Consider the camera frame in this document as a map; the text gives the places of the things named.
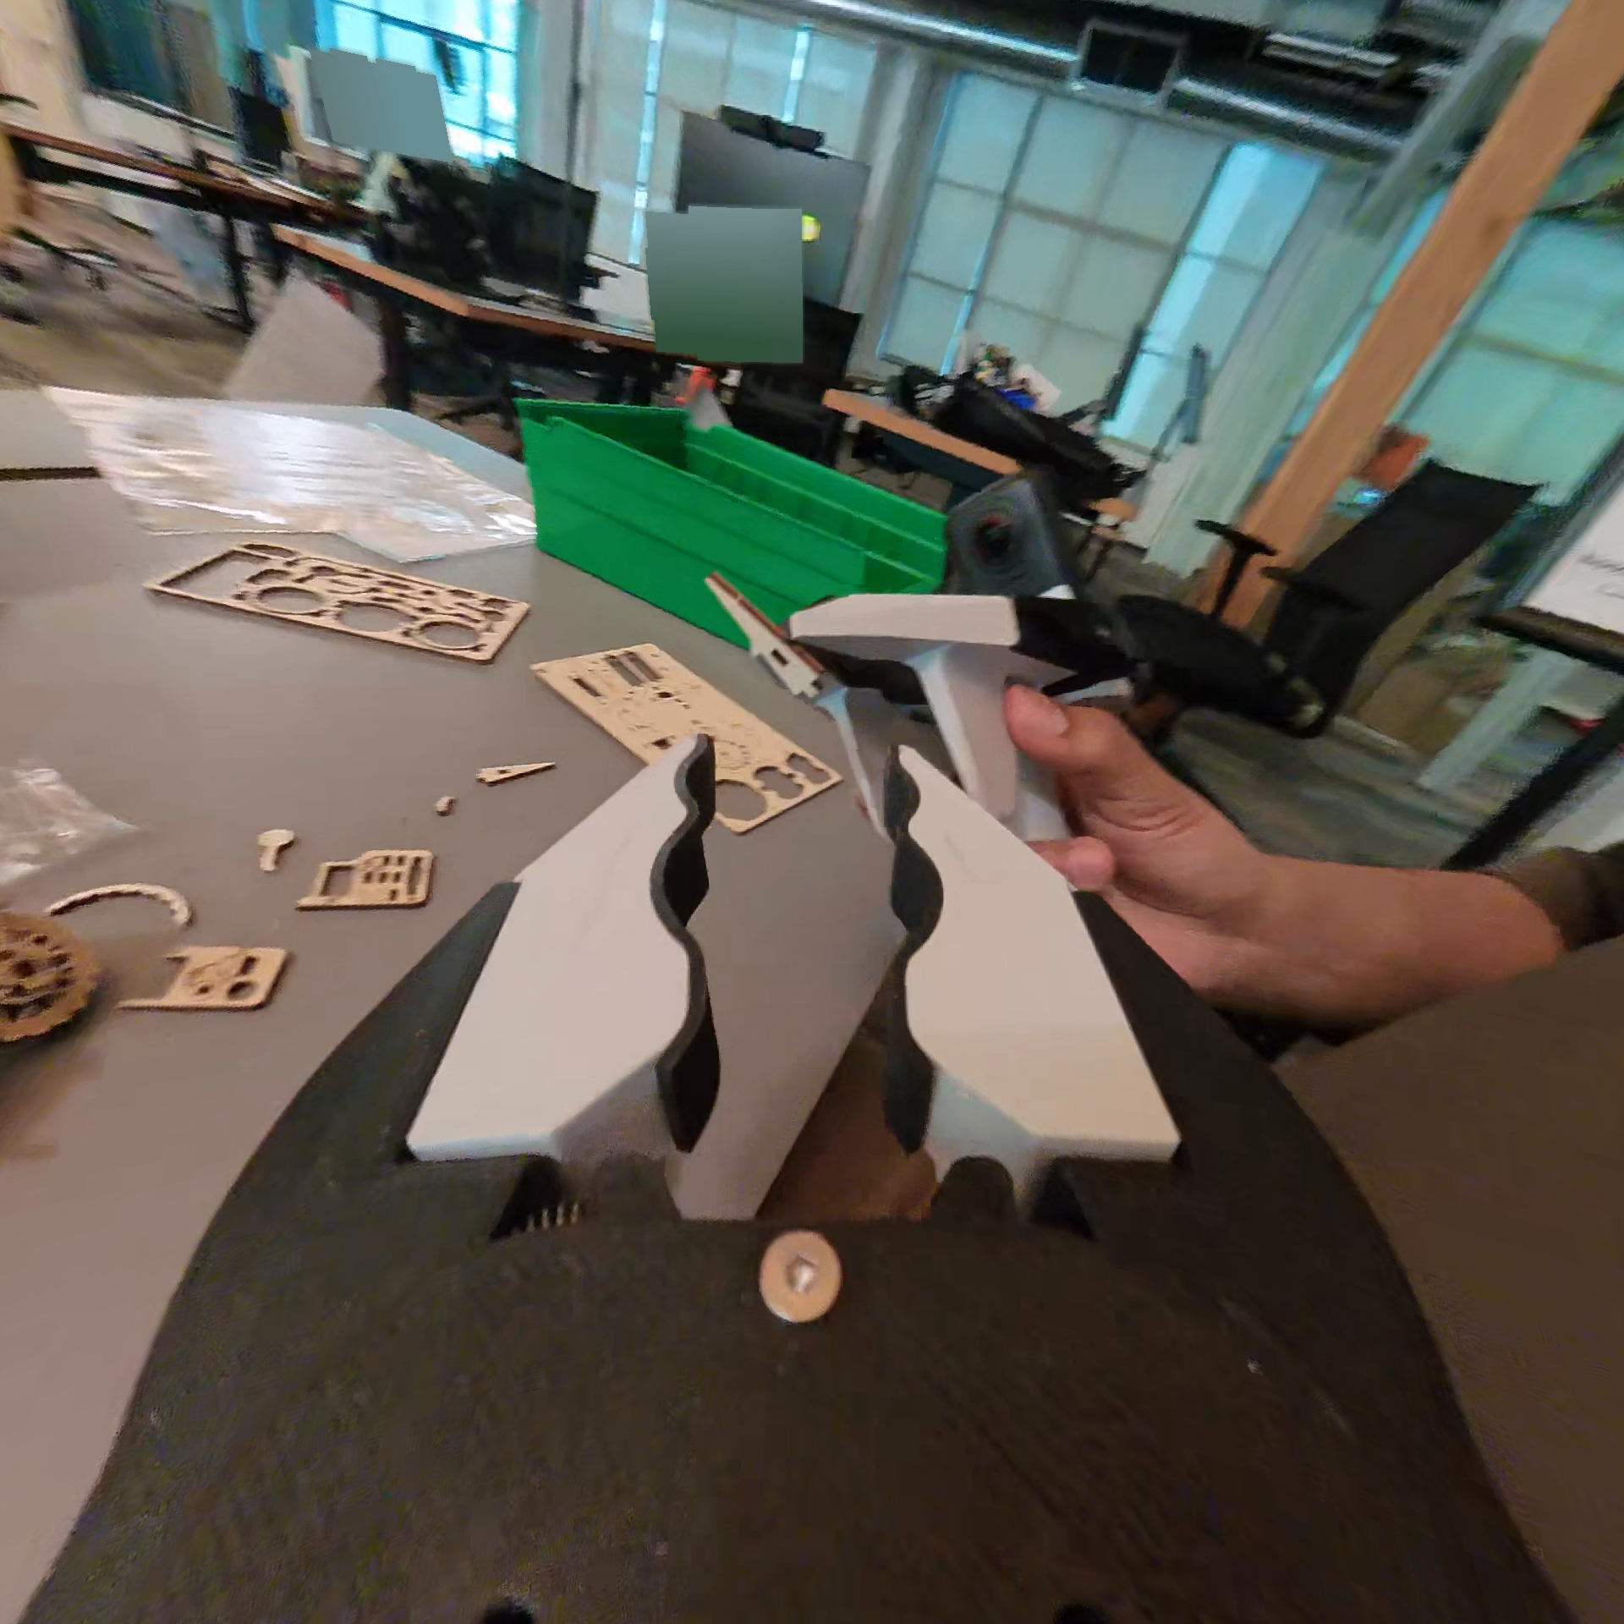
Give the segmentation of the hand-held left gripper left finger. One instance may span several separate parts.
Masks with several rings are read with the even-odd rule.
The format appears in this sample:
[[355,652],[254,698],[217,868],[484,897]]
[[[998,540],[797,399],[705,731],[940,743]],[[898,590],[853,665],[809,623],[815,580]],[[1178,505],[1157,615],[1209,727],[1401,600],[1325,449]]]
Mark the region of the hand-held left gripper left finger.
[[722,1079],[693,934],[716,801],[716,745],[685,737],[521,872],[409,1129],[415,1160],[674,1180]]

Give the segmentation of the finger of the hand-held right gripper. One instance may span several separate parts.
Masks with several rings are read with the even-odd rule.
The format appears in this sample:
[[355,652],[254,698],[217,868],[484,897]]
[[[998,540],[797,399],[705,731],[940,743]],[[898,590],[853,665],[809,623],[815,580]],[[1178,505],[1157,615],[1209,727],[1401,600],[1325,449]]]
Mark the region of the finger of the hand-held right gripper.
[[850,780],[867,820],[888,839],[886,781],[892,749],[933,729],[925,704],[896,702],[877,689],[828,689],[817,708],[836,725]]
[[1025,652],[1024,598],[848,596],[790,617],[797,650],[815,658],[906,664],[933,702],[1000,702],[1012,685],[1078,693],[1068,667]]

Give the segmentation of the toothed wooden puzzle piece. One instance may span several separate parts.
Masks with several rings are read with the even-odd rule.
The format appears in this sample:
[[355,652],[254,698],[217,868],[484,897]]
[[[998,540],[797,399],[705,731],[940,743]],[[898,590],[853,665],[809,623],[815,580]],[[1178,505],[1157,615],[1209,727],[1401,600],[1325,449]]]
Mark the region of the toothed wooden puzzle piece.
[[745,638],[751,658],[784,691],[809,704],[824,704],[842,691],[844,683],[811,652],[790,642],[786,629],[772,623],[737,586],[722,575],[708,575],[705,586]]

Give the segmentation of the person's right forearm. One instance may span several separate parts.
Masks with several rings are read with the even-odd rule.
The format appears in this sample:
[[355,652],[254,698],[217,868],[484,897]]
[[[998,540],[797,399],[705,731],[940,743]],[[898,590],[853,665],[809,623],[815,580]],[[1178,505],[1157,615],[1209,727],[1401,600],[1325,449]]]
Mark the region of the person's right forearm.
[[1373,1029],[1549,969],[1623,930],[1623,845],[1486,870],[1273,859],[1228,1002],[1315,1029]]

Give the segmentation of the wooden-top office desk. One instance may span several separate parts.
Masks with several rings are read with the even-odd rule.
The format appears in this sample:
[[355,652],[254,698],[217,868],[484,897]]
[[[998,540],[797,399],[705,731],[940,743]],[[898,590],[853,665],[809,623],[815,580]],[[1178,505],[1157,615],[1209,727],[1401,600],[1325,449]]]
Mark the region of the wooden-top office desk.
[[598,399],[650,404],[672,381],[677,362],[658,352],[654,335],[629,319],[527,308],[442,287],[436,281],[380,265],[360,244],[341,236],[275,227],[277,244],[337,275],[370,298],[378,312],[384,356],[382,397],[389,408],[415,406],[411,321],[436,317],[451,325],[461,346],[513,372],[548,368],[585,374]]
[[824,391],[822,404],[882,437],[908,468],[944,480],[950,491],[948,505],[960,505],[995,482],[1029,472],[1010,457],[944,433],[933,420],[917,418],[884,397],[830,389]]
[[233,296],[233,323],[246,335],[254,331],[256,319],[248,261],[239,242],[241,227],[333,234],[360,230],[368,221],[353,203],[252,171],[200,169],[167,155],[117,151],[99,142],[49,134],[10,116],[3,120],[3,138],[28,184],[84,186],[213,217],[221,230],[219,254]]

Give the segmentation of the grey desk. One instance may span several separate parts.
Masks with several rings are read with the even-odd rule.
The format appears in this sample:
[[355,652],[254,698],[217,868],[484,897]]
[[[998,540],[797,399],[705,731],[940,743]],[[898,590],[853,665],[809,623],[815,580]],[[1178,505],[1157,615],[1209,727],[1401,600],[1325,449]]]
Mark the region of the grey desk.
[[[5,766],[51,766],[136,834],[16,890],[20,907],[150,882],[194,909],[86,907],[103,1000],[5,1079],[5,1621],[51,1572],[109,1458],[171,1298],[299,1089],[476,903],[641,764],[534,665],[656,644],[848,772],[834,725],[732,642],[536,548],[413,575],[531,604],[463,664],[148,592],[229,544],[150,534],[96,480],[5,486]],[[509,785],[476,770],[556,762]],[[438,818],[434,803],[457,797]],[[299,841],[258,870],[258,836]],[[322,863],[436,853],[426,907],[297,911]],[[136,1012],[184,946],[283,948],[266,1008]]]

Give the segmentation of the black bag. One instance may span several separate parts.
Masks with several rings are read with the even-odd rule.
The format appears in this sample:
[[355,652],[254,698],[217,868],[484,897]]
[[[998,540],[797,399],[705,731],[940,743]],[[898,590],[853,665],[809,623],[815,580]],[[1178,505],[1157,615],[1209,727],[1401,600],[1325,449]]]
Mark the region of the black bag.
[[1010,457],[1029,472],[1045,472],[1062,507],[1076,515],[1126,497],[1143,476],[1111,457],[1087,430],[1024,408],[971,375],[952,381],[933,424],[952,437]]

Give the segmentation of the wooden grid part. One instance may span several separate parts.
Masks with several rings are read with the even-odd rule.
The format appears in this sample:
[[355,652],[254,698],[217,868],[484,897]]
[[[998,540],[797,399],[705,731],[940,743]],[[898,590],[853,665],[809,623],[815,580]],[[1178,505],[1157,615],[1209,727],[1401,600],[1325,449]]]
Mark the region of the wooden grid part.
[[434,894],[436,853],[368,849],[355,859],[322,863],[297,911],[384,911],[426,907]]

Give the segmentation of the wooden plate part with holes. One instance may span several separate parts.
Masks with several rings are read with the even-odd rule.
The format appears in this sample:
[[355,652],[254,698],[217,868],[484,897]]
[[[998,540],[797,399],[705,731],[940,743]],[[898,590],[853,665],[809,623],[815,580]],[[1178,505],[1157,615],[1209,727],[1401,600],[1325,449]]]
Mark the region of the wooden plate part with holes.
[[177,973],[155,998],[126,1000],[136,1012],[250,1012],[266,1008],[291,954],[283,948],[184,946],[169,954]]

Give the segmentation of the white sign board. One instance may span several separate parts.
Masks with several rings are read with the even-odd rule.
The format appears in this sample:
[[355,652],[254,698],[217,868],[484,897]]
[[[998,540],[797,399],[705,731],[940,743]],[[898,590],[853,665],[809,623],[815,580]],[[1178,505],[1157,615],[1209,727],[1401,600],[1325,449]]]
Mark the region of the white sign board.
[[1598,511],[1520,607],[1623,636],[1623,501]]

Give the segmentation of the small clear plastic bag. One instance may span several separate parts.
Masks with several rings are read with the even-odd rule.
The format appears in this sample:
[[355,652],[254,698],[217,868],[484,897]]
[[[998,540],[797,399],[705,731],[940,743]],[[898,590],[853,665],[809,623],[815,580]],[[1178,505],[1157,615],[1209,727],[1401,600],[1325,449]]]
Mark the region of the small clear plastic bag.
[[3,768],[5,892],[134,834],[132,824],[84,799],[53,768]]

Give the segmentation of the black monitor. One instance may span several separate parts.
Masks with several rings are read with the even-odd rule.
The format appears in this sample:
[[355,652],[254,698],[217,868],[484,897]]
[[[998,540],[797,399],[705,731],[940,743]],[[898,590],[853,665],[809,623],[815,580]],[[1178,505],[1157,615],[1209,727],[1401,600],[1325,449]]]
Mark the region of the black monitor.
[[600,196],[503,155],[490,167],[488,246],[494,277],[579,302],[598,287],[589,263]]

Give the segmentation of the person's olive shirt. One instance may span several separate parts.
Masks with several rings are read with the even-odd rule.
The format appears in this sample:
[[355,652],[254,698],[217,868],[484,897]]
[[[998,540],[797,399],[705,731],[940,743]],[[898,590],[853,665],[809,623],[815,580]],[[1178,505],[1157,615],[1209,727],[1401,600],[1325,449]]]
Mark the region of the person's olive shirt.
[[1426,1309],[1480,1452],[1580,1621],[1623,1621],[1623,946],[1285,1077]]

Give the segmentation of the large clear plastic sheet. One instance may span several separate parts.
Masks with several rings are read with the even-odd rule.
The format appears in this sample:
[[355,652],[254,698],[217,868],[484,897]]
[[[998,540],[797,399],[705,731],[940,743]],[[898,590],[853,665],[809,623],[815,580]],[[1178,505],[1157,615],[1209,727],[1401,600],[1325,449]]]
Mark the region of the large clear plastic sheet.
[[380,426],[246,404],[49,389],[148,528],[335,536],[389,563],[536,548],[531,497]]

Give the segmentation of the wooden post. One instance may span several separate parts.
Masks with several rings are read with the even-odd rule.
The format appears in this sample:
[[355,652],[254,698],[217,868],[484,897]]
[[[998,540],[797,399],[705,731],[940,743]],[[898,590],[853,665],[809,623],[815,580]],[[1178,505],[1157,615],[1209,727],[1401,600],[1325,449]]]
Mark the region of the wooden post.
[[1567,4],[1246,528],[1296,563],[1623,72],[1621,2]]

